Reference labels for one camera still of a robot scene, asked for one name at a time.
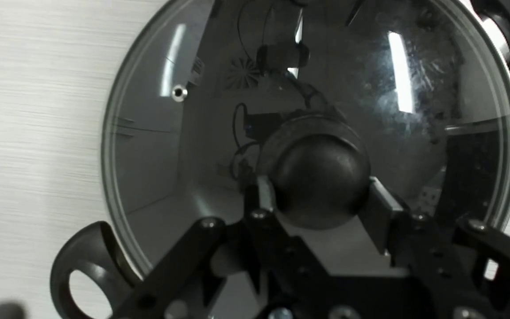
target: glass surface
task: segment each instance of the glass surface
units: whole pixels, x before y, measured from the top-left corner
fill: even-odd
[[[149,271],[200,216],[237,222],[243,174],[257,172],[266,139],[317,94],[411,211],[443,227],[464,215],[505,224],[510,80],[464,7],[176,0],[137,39],[105,123],[106,195],[137,266]],[[358,218],[330,231],[282,222],[330,270],[386,266]]]

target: pot lid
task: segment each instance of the pot lid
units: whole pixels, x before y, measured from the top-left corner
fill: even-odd
[[[443,227],[464,215],[505,224],[510,78],[464,7],[174,0],[133,45],[105,123],[106,197],[137,266],[149,271],[197,218],[241,220],[241,188],[271,172],[262,154],[301,119],[347,135],[367,176],[411,211]],[[358,218],[282,222],[335,270],[384,264]],[[361,257],[338,263],[349,252]]]

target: white surface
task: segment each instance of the white surface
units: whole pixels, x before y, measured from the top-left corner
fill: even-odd
[[[57,318],[48,273],[59,248],[106,218],[99,142],[108,91],[163,4],[0,0],[0,302],[23,302],[32,319]]]

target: glass lid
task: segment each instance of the glass lid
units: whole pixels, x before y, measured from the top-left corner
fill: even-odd
[[[342,160],[351,172],[312,142],[326,135],[360,153]],[[275,172],[289,139],[310,139],[298,156],[330,167],[331,183],[312,165]],[[356,170],[441,227],[464,215],[503,227],[510,78],[452,0],[174,0],[119,71],[103,162],[114,224],[144,273],[197,218],[241,220],[243,188],[264,174],[278,193],[315,181],[351,211]],[[360,218],[322,218],[298,199],[294,211],[307,211],[284,215],[278,201],[280,220],[330,270],[386,266]]]

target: black metal frame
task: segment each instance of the black metal frame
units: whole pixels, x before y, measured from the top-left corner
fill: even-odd
[[[358,318],[492,319],[510,318],[510,238],[477,220],[459,222],[454,241],[434,218],[411,215],[376,179],[361,216],[381,254],[392,255],[402,277],[333,277],[301,238],[292,238],[276,216],[261,208],[257,186],[245,193],[245,218],[227,227],[199,220],[154,271],[135,287],[114,318],[156,319],[174,300],[186,302],[190,318],[207,318],[225,275],[211,259],[227,245],[229,259],[246,271],[262,302],[257,318],[287,309],[296,319],[330,318],[349,307]],[[484,277],[498,263],[494,280]]]

